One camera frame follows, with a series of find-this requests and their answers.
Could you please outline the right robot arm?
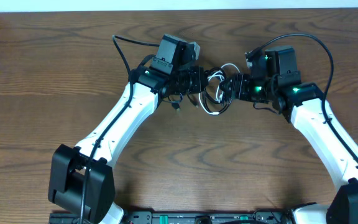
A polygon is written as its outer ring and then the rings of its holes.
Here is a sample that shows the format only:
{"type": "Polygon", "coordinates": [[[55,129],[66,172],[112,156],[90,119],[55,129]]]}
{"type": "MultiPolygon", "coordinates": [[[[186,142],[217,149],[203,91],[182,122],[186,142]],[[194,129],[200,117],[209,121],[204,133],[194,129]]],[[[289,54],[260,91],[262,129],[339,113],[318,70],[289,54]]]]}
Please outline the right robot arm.
{"type": "Polygon", "coordinates": [[[282,223],[358,223],[358,145],[341,126],[323,92],[303,83],[289,45],[246,55],[250,73],[220,83],[226,100],[271,103],[304,135],[328,170],[336,195],[330,205],[306,203],[289,209],[282,223]]]}

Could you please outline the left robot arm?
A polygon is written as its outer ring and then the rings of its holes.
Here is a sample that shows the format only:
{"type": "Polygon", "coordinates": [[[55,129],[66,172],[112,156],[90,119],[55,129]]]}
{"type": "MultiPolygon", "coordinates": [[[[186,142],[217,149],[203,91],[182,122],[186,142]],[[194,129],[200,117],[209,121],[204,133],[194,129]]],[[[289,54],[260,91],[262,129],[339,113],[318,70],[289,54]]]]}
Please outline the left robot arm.
{"type": "Polygon", "coordinates": [[[48,200],[74,214],[72,223],[121,222],[113,170],[126,144],[161,102],[201,93],[208,84],[196,65],[196,42],[165,34],[156,47],[156,54],[126,68],[128,83],[102,122],[74,147],[62,144],[53,153],[48,200]]]}

